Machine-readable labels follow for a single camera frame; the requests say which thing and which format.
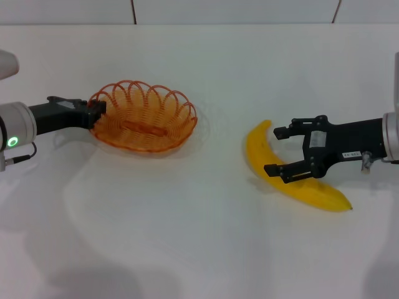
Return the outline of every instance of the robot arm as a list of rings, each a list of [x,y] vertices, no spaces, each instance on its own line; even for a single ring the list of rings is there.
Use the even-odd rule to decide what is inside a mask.
[[[0,50],[0,80],[19,71],[16,57]],[[21,102],[0,105],[0,171],[7,165],[30,159],[25,155],[5,159],[4,150],[33,143],[37,135],[68,127],[92,129],[106,111],[103,101],[68,100],[48,97],[48,103],[28,107]]]
[[[372,163],[381,160],[399,164],[399,53],[395,56],[396,112],[383,118],[332,125],[325,115],[293,119],[288,128],[276,128],[278,140],[304,135],[304,160],[287,165],[264,166],[268,176],[279,176],[285,183],[306,178],[322,178],[334,164],[362,161],[362,172],[369,173]]]

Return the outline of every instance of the green indicator light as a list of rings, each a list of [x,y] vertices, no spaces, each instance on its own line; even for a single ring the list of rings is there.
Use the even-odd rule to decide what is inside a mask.
[[[13,146],[16,146],[18,143],[18,138],[17,137],[11,137],[8,139],[7,145],[12,148]]]

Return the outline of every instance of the white sticker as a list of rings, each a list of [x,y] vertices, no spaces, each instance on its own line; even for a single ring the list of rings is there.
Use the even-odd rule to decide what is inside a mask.
[[[70,108],[70,109],[75,109],[74,104],[71,103],[71,102],[62,101],[62,102],[57,102],[57,104],[60,105],[60,106],[64,106],[64,107]]]
[[[361,157],[362,153],[359,151],[350,151],[349,153],[342,153],[342,156],[347,159],[347,158],[355,158],[355,157]]]
[[[323,148],[325,147],[325,139],[327,133],[323,131],[312,131],[310,134],[310,148]]]

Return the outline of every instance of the white tabletop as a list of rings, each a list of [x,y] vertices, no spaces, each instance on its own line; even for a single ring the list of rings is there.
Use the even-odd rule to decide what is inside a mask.
[[[283,196],[248,168],[264,119],[393,111],[399,26],[0,27],[21,70],[0,101],[89,99],[123,79],[185,93],[199,111],[177,153],[146,159],[71,128],[40,135],[0,174],[0,298],[374,299],[399,294],[399,167],[335,165],[353,211]],[[301,140],[271,139],[295,161]],[[26,154],[29,146],[7,156]]]

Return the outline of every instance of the banana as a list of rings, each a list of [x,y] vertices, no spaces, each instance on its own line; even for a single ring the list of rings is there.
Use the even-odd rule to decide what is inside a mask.
[[[270,120],[264,120],[255,129],[249,132],[246,140],[246,156],[255,173],[281,192],[292,196],[319,209],[342,212],[352,209],[347,198],[333,187],[310,178],[284,184],[281,178],[270,178],[263,166],[266,164],[284,164],[272,151],[267,139],[267,129],[271,126]]]

